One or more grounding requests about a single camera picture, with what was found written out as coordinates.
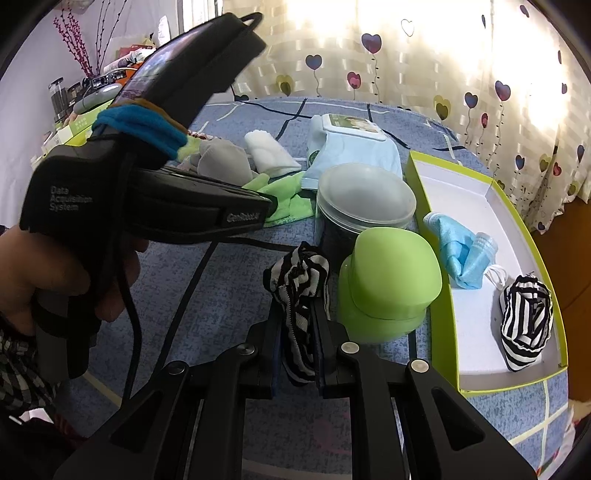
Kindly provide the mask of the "left hand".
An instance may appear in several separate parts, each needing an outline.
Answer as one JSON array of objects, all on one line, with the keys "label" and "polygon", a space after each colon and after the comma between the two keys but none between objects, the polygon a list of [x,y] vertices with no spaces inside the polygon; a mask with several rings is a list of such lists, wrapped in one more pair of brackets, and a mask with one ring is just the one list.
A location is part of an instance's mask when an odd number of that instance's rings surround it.
[{"label": "left hand", "polygon": [[89,286],[83,267],[47,237],[17,226],[1,234],[1,313],[20,333],[34,333],[30,303],[36,290],[77,296]]}]

